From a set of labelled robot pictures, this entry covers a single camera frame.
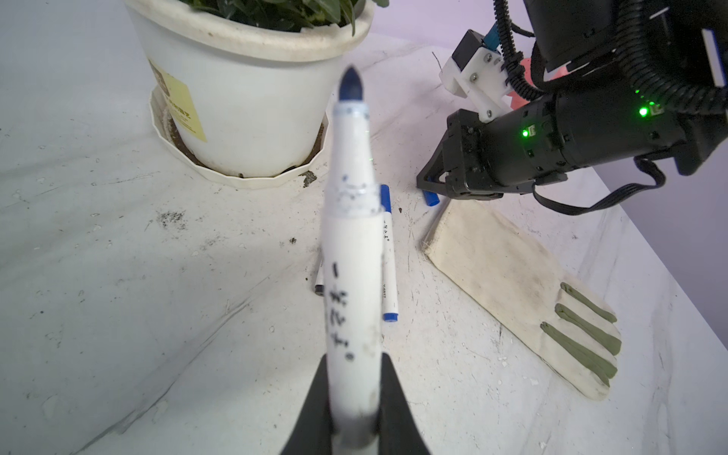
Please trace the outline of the potted green plant white pot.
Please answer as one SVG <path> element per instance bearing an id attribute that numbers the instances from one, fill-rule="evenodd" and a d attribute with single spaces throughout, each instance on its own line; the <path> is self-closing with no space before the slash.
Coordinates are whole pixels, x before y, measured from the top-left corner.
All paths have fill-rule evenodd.
<path id="1" fill-rule="evenodd" d="M 129 1 L 157 84 L 153 125 L 172 155 L 240 189 L 306 172 L 330 140 L 327 107 L 343 59 L 368 35 L 375 2 Z"/>

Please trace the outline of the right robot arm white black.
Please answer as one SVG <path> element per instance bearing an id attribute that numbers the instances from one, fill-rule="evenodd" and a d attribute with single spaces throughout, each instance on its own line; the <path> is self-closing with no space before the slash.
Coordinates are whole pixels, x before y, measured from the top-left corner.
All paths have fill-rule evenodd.
<path id="1" fill-rule="evenodd" d="M 534 41 L 508 5 L 467 31 L 441 69 L 472 102 L 449 116 L 422 191 L 495 200 L 563 182 L 572 171 L 631 159 L 665 185 L 672 159 L 690 176 L 727 138 L 727 5 L 723 1 L 529 1 Z"/>

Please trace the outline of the beige glove green fingers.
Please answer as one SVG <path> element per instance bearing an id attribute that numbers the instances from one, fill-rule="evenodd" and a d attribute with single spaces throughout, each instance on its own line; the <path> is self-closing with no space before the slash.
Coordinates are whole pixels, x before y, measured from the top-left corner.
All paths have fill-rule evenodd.
<path id="1" fill-rule="evenodd" d="M 486 204 L 452 200 L 424 252 L 576 390 L 608 396 L 622 349 L 616 314 L 534 237 Z"/>

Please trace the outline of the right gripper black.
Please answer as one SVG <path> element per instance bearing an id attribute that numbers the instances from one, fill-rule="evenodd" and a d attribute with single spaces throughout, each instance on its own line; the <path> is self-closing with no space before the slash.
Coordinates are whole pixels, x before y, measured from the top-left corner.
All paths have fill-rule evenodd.
<path id="1" fill-rule="evenodd" d="M 607 197 L 623 201 L 665 185 L 658 161 L 671 158 L 680 174 L 690 176 L 726 138 L 724 114 L 671 112 L 614 81 L 548 94 L 491 122 L 456 111 L 416 183 L 450 199 L 493 200 L 630 158 L 653 181 L 626 184 Z"/>

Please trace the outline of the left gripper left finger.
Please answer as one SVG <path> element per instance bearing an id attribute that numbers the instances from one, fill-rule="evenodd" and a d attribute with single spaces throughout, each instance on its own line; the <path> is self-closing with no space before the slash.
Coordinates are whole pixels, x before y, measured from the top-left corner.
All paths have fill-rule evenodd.
<path id="1" fill-rule="evenodd" d="M 318 364 L 297 422 L 282 455 L 331 455 L 333 419 L 329 406 L 327 358 Z"/>

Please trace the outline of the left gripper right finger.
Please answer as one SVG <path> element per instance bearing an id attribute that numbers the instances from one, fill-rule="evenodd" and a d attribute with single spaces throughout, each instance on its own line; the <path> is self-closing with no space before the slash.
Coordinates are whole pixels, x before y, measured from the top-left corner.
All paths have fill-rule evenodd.
<path id="1" fill-rule="evenodd" d="M 379 454 L 430 454 L 404 394 L 390 356 L 382 354 L 380 411 L 378 417 Z"/>

